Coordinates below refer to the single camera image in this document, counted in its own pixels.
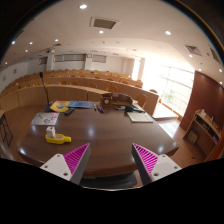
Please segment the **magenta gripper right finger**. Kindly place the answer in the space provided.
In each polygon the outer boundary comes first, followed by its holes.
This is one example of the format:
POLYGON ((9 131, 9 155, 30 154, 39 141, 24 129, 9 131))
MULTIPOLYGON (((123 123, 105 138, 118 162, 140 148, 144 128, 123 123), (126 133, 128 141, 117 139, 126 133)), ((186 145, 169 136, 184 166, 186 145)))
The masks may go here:
POLYGON ((136 143, 132 144, 131 153, 143 185, 150 184, 181 170, 181 167, 166 154, 157 155, 136 143))

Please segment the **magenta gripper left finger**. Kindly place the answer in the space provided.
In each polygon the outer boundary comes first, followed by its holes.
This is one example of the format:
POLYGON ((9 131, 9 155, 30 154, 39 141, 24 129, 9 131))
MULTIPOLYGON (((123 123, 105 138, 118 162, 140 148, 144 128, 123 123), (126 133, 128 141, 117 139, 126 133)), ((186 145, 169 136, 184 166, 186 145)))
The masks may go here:
POLYGON ((55 154, 41 169, 79 185, 89 156, 90 144, 87 143, 65 155, 55 154))

